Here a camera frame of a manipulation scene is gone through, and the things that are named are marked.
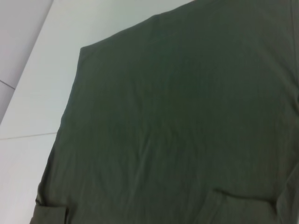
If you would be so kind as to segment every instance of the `green fabric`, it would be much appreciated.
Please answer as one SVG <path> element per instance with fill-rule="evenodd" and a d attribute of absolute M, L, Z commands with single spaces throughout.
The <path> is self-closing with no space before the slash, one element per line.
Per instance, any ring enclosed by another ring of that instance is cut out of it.
<path fill-rule="evenodd" d="M 66 208 L 36 206 L 31 224 L 64 224 Z"/>
<path fill-rule="evenodd" d="M 198 0 L 82 48 L 37 207 L 68 224 L 295 224 L 298 13 Z"/>

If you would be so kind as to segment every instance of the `white surface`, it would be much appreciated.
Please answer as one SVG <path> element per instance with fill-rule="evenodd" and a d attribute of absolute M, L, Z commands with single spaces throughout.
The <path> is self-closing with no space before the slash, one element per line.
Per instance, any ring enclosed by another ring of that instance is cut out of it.
<path fill-rule="evenodd" d="M 81 47 L 191 0 L 55 0 L 0 126 L 0 139 L 56 132 Z"/>
<path fill-rule="evenodd" d="M 0 80 L 16 88 L 52 0 L 0 0 Z"/>
<path fill-rule="evenodd" d="M 55 137 L 0 140 L 1 224 L 29 224 Z"/>
<path fill-rule="evenodd" d="M 0 82 L 0 124 L 13 94 L 14 89 Z"/>

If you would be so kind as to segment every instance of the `shirt pocket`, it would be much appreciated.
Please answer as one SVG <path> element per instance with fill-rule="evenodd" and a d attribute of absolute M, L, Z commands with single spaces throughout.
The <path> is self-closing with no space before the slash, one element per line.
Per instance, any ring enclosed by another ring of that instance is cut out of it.
<path fill-rule="evenodd" d="M 277 224 L 275 207 L 267 201 L 210 191 L 194 224 Z"/>

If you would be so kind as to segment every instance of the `t-shirt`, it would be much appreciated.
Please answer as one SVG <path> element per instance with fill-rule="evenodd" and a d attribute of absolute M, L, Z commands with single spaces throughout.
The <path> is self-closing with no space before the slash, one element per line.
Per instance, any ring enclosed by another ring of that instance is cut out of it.
<path fill-rule="evenodd" d="M 31 224 L 295 224 L 298 71 L 298 0 L 197 0 L 83 47 Z"/>

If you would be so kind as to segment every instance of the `white table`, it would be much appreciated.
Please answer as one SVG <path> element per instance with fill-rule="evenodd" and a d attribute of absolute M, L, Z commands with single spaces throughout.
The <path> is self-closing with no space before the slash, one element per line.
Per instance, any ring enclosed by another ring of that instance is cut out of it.
<path fill-rule="evenodd" d="M 191 0 L 54 0 L 0 126 L 0 223 L 27 224 L 81 47 Z"/>

